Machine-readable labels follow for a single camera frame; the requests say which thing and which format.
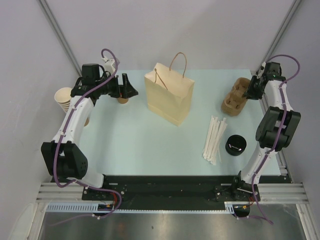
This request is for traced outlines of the brown paper coffee cup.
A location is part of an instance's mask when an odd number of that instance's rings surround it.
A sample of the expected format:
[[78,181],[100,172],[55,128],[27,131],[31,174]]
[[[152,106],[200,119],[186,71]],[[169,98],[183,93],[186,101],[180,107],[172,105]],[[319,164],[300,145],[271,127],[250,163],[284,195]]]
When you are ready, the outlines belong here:
[[118,101],[119,104],[126,104],[129,101],[129,99],[128,98],[119,97],[119,98],[117,98],[117,101]]

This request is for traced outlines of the cream paper takeout bag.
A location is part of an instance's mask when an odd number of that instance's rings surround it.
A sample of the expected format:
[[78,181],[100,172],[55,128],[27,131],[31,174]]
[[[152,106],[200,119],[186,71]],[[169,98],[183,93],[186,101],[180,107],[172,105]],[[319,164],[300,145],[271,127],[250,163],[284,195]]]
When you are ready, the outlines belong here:
[[180,126],[190,112],[195,81],[183,73],[156,63],[152,71],[144,75],[147,106],[150,111],[170,123]]

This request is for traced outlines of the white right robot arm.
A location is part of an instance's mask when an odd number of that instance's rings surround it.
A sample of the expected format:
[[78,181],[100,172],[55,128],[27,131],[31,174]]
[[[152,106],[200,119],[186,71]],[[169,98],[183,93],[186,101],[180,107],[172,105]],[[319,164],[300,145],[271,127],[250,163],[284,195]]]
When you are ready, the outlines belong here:
[[291,107],[286,88],[281,65],[264,62],[244,93],[248,100],[260,100],[266,96],[269,107],[256,130],[256,148],[231,184],[230,194],[237,201],[256,196],[263,168],[270,158],[289,146],[295,134],[301,114]]

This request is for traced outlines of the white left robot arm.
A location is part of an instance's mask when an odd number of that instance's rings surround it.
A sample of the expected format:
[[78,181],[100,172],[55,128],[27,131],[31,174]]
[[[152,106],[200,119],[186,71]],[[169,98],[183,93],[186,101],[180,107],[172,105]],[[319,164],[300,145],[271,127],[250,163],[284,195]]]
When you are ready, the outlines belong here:
[[97,100],[102,95],[128,100],[138,91],[122,74],[118,81],[118,63],[111,58],[104,65],[88,63],[82,66],[82,75],[70,91],[70,105],[57,134],[50,142],[43,142],[41,153],[48,173],[59,187],[78,182],[93,187],[93,194],[100,200],[110,196],[111,188],[104,184],[104,175],[89,167],[86,156],[78,144]]

